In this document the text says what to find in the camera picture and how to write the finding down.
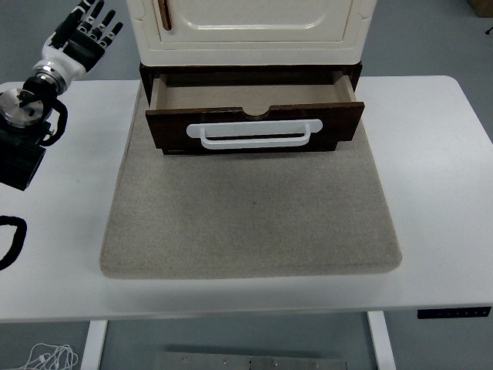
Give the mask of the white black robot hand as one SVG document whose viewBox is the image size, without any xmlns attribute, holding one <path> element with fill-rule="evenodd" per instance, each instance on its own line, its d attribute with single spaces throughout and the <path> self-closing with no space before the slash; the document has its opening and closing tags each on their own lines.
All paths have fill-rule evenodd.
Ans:
<svg viewBox="0 0 493 370">
<path fill-rule="evenodd" d="M 59 90 L 86 76 L 122 29 L 121 22 L 109 28 L 116 15 L 113 9 L 98 20 L 104 5 L 104 1 L 81 1 L 46 39 L 33 74 L 51 79 Z"/>
</svg>

